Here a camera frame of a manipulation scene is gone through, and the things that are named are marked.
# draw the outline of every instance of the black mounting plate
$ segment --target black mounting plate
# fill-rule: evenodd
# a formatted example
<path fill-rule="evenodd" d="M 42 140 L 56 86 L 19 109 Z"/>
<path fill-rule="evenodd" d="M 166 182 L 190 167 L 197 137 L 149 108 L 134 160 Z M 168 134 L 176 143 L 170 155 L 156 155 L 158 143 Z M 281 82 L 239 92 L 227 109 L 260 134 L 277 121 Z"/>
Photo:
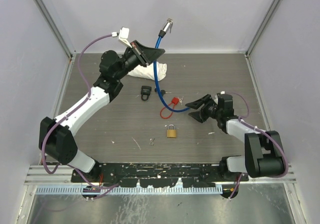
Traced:
<path fill-rule="evenodd" d="M 218 172 L 217 164 L 209 163 L 101 163 L 101 174 L 105 187 L 119 183 L 120 187 L 134 188 L 139 184 L 143 188 L 174 187 L 181 178 L 184 188 L 215 187 L 215 182 L 229 182 Z M 248 181 L 243 176 L 241 181 Z M 83 179 L 75 171 L 72 183 L 83 183 Z"/>

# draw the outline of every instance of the cable connector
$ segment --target cable connector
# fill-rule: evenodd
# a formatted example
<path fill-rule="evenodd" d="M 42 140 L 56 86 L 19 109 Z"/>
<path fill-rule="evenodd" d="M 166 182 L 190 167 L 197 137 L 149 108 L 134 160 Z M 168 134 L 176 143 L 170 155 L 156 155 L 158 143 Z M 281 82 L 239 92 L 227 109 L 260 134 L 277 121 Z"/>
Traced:
<path fill-rule="evenodd" d="M 132 48 L 130 42 L 127 40 L 128 37 L 129 37 L 129 28 L 122 27 L 118 35 L 118 40 L 122 42 L 122 44 L 126 45 L 127 47 Z"/>
<path fill-rule="evenodd" d="M 168 20 L 166 20 L 166 23 L 164 24 L 163 28 L 160 30 L 158 36 L 163 38 L 167 34 L 169 29 L 170 29 L 170 33 L 171 33 L 173 25 L 174 25 L 174 21 L 171 18 L 168 18 Z"/>

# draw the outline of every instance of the metal floor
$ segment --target metal floor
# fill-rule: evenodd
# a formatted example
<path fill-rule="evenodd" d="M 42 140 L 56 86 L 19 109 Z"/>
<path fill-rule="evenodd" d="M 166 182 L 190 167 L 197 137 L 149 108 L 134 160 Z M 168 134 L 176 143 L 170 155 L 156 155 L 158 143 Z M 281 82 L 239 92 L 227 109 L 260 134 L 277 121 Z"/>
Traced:
<path fill-rule="evenodd" d="M 100 57 L 101 54 L 85 54 L 81 60 L 89 83 L 99 76 Z M 161 89 L 172 92 L 164 95 L 167 103 L 173 97 L 184 97 L 183 103 L 188 103 L 220 91 L 239 93 L 250 107 L 247 121 L 264 128 L 243 54 L 165 54 L 158 61 L 167 63 L 166 77 L 160 81 Z M 126 76 L 122 83 L 118 97 L 88 120 L 75 137 L 79 149 L 99 162 L 218 163 L 223 156 L 244 153 L 243 144 L 223 133 L 215 120 L 201 124 L 189 117 L 188 111 L 174 113 L 169 119 L 160 118 L 163 105 L 153 91 L 154 81 Z M 148 101 L 140 99 L 142 85 L 152 86 Z M 86 92 L 74 65 L 60 113 Z M 247 112 L 237 96 L 234 109 L 239 116 Z M 177 138 L 166 138 L 166 126 L 170 124 L 176 126 Z M 150 139 L 154 139 L 154 146 L 149 145 Z"/>
<path fill-rule="evenodd" d="M 209 194 L 107 195 L 93 202 L 86 202 L 79 195 L 37 195 L 27 223 L 293 224 L 295 221 L 283 184 L 242 184 L 232 201 Z"/>

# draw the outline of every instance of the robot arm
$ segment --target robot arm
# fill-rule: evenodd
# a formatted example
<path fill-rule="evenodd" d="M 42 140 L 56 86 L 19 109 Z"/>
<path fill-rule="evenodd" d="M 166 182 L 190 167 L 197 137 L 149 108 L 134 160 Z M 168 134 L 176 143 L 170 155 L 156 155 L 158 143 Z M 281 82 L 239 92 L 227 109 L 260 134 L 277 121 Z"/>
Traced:
<path fill-rule="evenodd" d="M 256 131 L 243 123 L 243 120 L 234 114 L 233 97 L 225 92 L 218 93 L 213 99 L 207 94 L 204 97 L 186 104 L 191 109 L 189 116 L 200 123 L 208 118 L 217 120 L 218 127 L 244 143 L 244 156 L 224 156 L 220 161 L 220 174 L 248 173 L 252 178 L 273 177 L 285 171 L 283 157 L 277 147 L 262 132 L 268 134 L 282 148 L 280 135 L 276 131 Z"/>
<path fill-rule="evenodd" d="M 145 67 L 150 65 L 165 53 L 164 49 L 146 47 L 136 40 L 128 42 L 128 28 L 123 27 L 117 35 L 119 41 L 127 48 L 122 56 L 113 50 L 102 54 L 99 65 L 100 76 L 91 88 L 91 95 L 86 94 L 69 110 L 54 119 L 46 117 L 40 124 L 39 148 L 41 150 L 49 130 L 64 119 L 48 137 L 45 153 L 63 165 L 70 165 L 81 170 L 92 179 L 95 179 L 101 172 L 99 163 L 78 149 L 74 136 L 95 112 L 106 106 L 119 94 L 123 87 L 120 80 L 128 72 L 138 65 Z"/>

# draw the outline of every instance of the black padlock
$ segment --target black padlock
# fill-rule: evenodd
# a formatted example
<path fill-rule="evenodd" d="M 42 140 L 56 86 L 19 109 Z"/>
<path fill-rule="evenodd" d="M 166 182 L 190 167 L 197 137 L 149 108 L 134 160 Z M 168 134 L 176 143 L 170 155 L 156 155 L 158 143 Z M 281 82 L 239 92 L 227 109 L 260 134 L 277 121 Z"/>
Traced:
<path fill-rule="evenodd" d="M 147 101 L 149 99 L 149 96 L 151 94 L 152 87 L 148 85 L 141 86 L 141 100 Z"/>

